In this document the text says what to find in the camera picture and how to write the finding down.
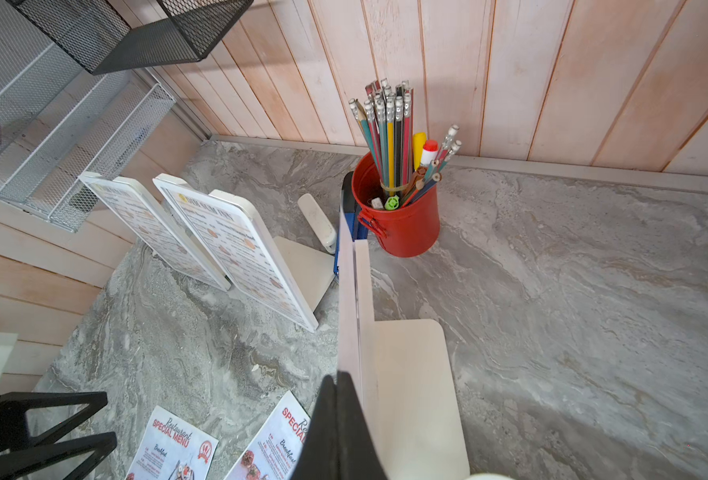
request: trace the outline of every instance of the white sign stand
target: white sign stand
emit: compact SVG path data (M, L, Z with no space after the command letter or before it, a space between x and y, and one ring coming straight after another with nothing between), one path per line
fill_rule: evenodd
M236 288L310 332L314 309L332 282L332 255L277 236L271 238L248 200L220 190L210 195L181 178L154 178L162 195L184 219Z
M79 179L171 268L224 292L231 288L223 271L140 182L124 177L107 180L93 172L84 172Z
M352 376L386 476L467 478L442 327L429 319L376 322L367 240L352 242L343 218L340 225L338 370Z

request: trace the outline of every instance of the metal rack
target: metal rack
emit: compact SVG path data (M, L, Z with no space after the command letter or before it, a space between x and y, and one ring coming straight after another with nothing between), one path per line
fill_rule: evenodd
M137 28L107 0L8 2L85 70L105 74L203 60L253 0L157 0L167 17Z
M10 28L35 47L0 41L18 63L0 64L0 200L75 232L98 201L78 176L117 177L175 100L132 72L88 74L0 0Z

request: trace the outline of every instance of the menu card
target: menu card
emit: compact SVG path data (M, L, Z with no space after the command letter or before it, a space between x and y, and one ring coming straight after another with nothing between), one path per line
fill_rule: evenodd
M309 331L317 321L255 207L242 197L197 192L162 174L154 183L243 293Z
M301 456L310 419L287 392L224 480L284 480Z
M215 438L157 406L125 480L204 480Z
M217 289L230 288L220 269L198 251L137 180L122 177L107 180L90 172L80 175L80 180L171 268Z

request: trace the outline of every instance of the red cap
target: red cap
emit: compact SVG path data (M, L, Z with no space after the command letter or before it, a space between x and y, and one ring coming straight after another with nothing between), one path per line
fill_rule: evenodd
M436 140L427 140L426 143L423 144L423 149L426 151L437 151L439 150L439 144Z

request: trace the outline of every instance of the gray marble surface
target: gray marble surface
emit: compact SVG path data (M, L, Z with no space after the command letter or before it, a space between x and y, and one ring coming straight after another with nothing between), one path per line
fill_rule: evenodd
M207 142L182 177L254 203L321 249L296 200L336 218L340 154ZM370 239L377 320L445 331L472 472L520 480L708 478L708 195L447 168L442 231L398 259ZM219 438L224 476L287 389L311 409L336 363L337 289L309 334L140 244L38 385L105 390L78 431L116 431L123 478L156 405ZM60 412L34 418L42 429Z

